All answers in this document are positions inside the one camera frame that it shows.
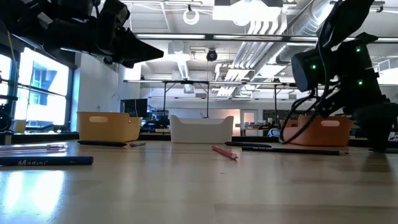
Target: red pencil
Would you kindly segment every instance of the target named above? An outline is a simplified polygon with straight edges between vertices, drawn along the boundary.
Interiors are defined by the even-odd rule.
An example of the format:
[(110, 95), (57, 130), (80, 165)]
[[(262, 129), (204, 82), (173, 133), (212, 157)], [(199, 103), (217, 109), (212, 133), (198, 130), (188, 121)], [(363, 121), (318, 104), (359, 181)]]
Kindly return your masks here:
[(220, 153), (220, 154), (222, 154), (222, 155), (224, 155), (224, 156), (226, 156), (226, 157), (228, 157), (228, 158), (230, 158), (230, 159), (237, 159), (237, 158), (238, 158), (238, 156), (237, 156), (235, 153), (226, 151), (225, 149), (222, 149), (222, 148), (220, 148), (220, 147), (212, 146), (211, 148), (212, 148), (214, 151), (216, 151), (216, 152), (218, 152), (218, 153)]

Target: security camera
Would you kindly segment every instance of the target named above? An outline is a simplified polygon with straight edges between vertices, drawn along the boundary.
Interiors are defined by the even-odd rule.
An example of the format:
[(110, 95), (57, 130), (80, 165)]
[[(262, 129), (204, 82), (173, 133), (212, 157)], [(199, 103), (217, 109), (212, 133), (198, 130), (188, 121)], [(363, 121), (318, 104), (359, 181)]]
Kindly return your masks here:
[(207, 61), (214, 62), (217, 60), (217, 53), (215, 49), (210, 49), (206, 56)]

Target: orange bin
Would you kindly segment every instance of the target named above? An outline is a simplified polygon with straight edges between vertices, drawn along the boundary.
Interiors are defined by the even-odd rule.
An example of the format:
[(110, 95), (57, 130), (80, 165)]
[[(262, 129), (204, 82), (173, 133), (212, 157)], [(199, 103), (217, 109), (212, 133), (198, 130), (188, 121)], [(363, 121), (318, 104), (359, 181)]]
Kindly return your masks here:
[[(297, 127), (285, 128), (285, 141), (293, 137), (309, 119), (309, 116), (301, 116)], [(291, 143), (302, 146), (346, 146), (351, 124), (352, 121), (344, 116), (331, 116), (327, 119), (317, 116), (307, 130)]]
[(78, 112), (80, 140), (135, 141), (139, 137), (142, 118), (130, 118), (128, 113)]

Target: table surface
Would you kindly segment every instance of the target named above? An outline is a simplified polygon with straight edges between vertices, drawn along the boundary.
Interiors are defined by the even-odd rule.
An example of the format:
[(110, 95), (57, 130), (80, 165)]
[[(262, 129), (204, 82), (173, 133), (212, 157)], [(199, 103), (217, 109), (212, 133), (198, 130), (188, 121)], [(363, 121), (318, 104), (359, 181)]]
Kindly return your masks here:
[(349, 148), (348, 156), (318, 156), (224, 146), (238, 154), (232, 161), (207, 144), (67, 144), (61, 156), (94, 156), (94, 164), (0, 167), (1, 224), (365, 224), (398, 219), (394, 154)]

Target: blue marker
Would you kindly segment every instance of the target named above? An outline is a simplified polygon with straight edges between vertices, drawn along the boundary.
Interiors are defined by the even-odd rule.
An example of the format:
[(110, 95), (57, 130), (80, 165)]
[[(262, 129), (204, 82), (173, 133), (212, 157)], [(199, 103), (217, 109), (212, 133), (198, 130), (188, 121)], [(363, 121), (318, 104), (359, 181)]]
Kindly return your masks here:
[(90, 166), (92, 156), (4, 156), (0, 166)]

